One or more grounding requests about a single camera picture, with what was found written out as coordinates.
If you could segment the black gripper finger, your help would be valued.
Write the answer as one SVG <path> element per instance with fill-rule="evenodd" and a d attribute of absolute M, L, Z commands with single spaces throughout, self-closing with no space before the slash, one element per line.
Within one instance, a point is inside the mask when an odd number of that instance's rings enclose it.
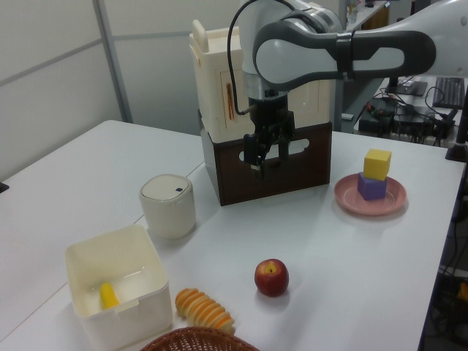
<path fill-rule="evenodd" d="M 268 150 L 259 135 L 244 135 L 244 162 L 250 166 L 258 179 L 264 179 L 264 162 Z"/>
<path fill-rule="evenodd" d="M 285 136 L 280 136 L 277 145 L 280 161 L 286 162 L 289 158 L 290 139 Z"/>

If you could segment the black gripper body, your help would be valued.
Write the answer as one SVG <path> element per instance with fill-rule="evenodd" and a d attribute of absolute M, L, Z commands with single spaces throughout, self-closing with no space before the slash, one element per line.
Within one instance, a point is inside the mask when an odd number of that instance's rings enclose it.
<path fill-rule="evenodd" d="M 265 145 L 290 143 L 295 123 L 294 113 L 288 108 L 287 95 L 273 99 L 249 98 L 249 106 L 252 108 L 250 119 L 254 124 L 254 132 L 247 135 L 249 139 Z"/>

